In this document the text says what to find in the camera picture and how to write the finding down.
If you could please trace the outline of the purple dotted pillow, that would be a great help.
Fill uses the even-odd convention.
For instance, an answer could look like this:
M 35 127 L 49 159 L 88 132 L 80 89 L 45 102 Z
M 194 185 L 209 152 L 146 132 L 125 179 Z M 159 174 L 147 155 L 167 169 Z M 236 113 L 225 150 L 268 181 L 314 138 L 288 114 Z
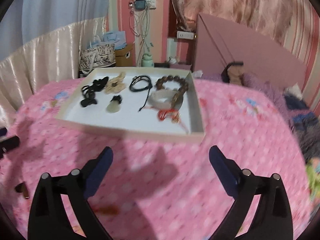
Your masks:
M 275 118 L 290 123 L 289 111 L 281 92 L 269 82 L 263 82 L 256 76 L 244 73 L 238 75 L 239 84 L 226 83 L 215 74 L 210 79 L 199 79 L 209 96 L 204 106 L 210 111 L 217 110 L 221 119 L 251 119 L 255 122 L 268 122 Z

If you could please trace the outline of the wall socket with charger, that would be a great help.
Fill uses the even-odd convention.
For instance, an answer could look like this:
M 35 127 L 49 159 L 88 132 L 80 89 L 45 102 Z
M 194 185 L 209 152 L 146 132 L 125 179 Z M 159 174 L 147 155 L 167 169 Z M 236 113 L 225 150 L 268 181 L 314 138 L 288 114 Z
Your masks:
M 144 11 L 156 9 L 156 0 L 129 0 L 129 8 L 132 11 Z

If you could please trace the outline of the white power strip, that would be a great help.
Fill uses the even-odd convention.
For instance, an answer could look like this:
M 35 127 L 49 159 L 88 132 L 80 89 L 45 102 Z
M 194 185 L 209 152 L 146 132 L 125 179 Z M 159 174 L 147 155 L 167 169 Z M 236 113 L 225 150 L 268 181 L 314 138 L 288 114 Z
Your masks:
M 176 35 L 177 39 L 184 40 L 193 40 L 196 37 L 195 33 L 189 31 L 177 31 Z

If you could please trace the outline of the beige flower scrunchie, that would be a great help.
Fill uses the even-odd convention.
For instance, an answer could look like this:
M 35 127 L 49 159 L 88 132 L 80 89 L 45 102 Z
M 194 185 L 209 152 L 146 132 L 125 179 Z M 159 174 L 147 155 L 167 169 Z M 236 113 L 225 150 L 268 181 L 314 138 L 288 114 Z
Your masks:
M 104 89 L 105 94 L 119 94 L 126 88 L 124 83 L 125 72 L 121 72 L 118 76 L 109 79 Z

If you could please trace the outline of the jade pendant black tassel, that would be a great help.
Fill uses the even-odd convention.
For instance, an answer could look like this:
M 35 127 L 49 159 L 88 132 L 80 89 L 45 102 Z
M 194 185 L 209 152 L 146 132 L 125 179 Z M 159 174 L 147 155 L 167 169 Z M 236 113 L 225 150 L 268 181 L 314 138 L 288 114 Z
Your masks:
M 106 111 L 108 113 L 117 113 L 118 111 L 120 111 L 120 106 L 122 103 L 122 97 L 121 95 L 116 95 L 114 96 L 110 103 L 108 104 L 108 106 L 106 107 Z

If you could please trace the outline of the green water bottle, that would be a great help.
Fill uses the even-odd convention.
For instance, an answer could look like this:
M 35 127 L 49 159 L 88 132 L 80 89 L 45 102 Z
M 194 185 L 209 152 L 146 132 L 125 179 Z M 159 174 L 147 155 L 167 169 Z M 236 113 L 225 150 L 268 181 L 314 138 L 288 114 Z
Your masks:
M 149 53 L 145 53 L 142 56 L 142 60 L 141 60 L 141 66 L 142 67 L 154 67 L 154 62 L 153 62 L 153 58 L 152 55 Z

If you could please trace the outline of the black white tote bag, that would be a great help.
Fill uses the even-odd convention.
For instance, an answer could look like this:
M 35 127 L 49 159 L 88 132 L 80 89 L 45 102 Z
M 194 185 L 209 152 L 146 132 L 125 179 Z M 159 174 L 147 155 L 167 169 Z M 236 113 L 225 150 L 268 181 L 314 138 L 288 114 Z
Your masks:
M 80 53 L 79 69 L 80 72 L 88 75 L 96 68 L 109 67 L 115 63 L 115 46 L 113 43 L 106 43 L 82 50 Z

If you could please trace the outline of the white shallow tray box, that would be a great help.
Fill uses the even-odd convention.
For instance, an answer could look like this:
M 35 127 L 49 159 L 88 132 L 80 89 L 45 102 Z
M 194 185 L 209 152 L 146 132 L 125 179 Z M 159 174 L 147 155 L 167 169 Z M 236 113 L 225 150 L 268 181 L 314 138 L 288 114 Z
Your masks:
M 125 88 L 120 92 L 122 103 L 116 113 L 108 113 L 106 108 L 113 96 L 105 92 L 97 92 L 97 104 L 82 107 L 81 89 L 91 85 L 94 80 L 108 76 L 113 78 L 125 73 L 124 83 L 129 86 L 135 76 L 147 75 L 152 83 L 166 75 L 180 76 L 189 83 L 189 89 L 184 95 L 179 110 L 180 122 L 175 124 L 170 118 L 161 121 L 158 111 L 144 105 L 148 90 L 131 92 Z M 110 135 L 120 138 L 135 138 L 157 140 L 163 142 L 190 142 L 200 143 L 205 136 L 200 103 L 195 89 L 194 79 L 190 71 L 170 68 L 144 68 L 144 67 L 114 67 L 93 70 L 81 80 L 74 92 L 61 105 L 55 116 L 63 126 L 100 135 Z

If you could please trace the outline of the brown cardboard box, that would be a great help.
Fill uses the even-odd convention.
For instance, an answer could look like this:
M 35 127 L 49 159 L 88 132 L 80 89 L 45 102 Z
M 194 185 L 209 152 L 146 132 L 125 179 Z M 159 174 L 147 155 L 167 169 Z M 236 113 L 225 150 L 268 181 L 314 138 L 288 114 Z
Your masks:
M 117 67 L 133 67 L 133 49 L 134 45 L 129 43 L 125 48 L 115 51 Z

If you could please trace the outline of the green cartoon blanket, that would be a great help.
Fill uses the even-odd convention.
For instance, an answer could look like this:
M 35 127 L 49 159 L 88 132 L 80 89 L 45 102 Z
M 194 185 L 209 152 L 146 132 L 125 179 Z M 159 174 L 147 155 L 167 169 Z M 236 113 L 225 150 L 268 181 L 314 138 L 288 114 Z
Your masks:
M 311 158 L 306 165 L 310 196 L 313 202 L 319 202 L 319 158 Z

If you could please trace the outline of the pink floral bedspread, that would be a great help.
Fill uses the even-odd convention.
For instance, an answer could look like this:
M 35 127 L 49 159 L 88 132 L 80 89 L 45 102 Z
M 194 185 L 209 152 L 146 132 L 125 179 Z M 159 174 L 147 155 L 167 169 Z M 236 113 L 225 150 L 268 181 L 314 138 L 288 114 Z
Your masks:
M 1 204 L 22 234 L 31 200 L 15 191 L 25 182 L 33 195 L 41 174 L 66 175 L 106 146 L 113 163 L 89 199 L 115 239 L 207 239 L 233 203 L 208 157 L 216 145 L 257 176 L 278 173 L 285 185 L 298 237 L 311 215 L 305 161 L 295 136 L 270 99 L 256 90 L 197 80 L 206 135 L 200 144 L 125 140 L 86 134 L 55 118 L 78 80 L 51 82 L 19 109 L 9 135 L 19 148 L 1 161 Z

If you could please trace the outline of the red knot cord charm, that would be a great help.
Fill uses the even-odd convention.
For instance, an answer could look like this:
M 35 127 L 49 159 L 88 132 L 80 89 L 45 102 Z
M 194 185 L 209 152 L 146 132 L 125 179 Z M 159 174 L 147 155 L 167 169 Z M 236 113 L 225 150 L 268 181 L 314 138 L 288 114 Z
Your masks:
M 159 121 L 164 121 L 166 119 L 169 119 L 173 124 L 178 124 L 186 134 L 189 133 L 189 129 L 187 126 L 183 123 L 180 113 L 178 110 L 175 109 L 157 109 L 156 107 L 148 106 L 146 109 L 152 109 L 157 111 L 157 119 Z

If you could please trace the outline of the black hair scrunchie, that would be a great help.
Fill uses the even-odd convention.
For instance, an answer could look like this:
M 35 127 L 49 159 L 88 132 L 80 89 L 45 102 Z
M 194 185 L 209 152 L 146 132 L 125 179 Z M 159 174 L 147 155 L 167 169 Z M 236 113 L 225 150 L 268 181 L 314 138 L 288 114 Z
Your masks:
M 97 92 L 102 91 L 109 81 L 109 77 L 106 76 L 103 79 L 93 80 L 91 85 L 82 87 L 81 93 L 83 99 L 80 101 L 81 107 L 85 108 L 90 105 L 97 105 L 98 101 L 95 98 Z

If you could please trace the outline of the light blue paper bag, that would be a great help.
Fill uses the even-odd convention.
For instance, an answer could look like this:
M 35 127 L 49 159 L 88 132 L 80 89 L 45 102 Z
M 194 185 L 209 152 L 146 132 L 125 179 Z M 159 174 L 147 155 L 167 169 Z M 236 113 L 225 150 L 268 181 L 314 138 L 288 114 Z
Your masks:
M 114 44 L 115 50 L 125 48 L 127 45 L 125 31 L 108 31 L 101 36 L 94 35 L 87 48 L 94 48 L 105 44 Z

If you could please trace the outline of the dark blue patterned blanket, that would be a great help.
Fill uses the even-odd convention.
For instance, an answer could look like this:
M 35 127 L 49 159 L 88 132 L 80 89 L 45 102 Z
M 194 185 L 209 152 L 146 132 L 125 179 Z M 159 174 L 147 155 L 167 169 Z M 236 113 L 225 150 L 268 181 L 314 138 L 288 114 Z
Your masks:
M 292 94 L 285 94 L 284 98 L 305 162 L 319 158 L 319 119 L 303 100 Z

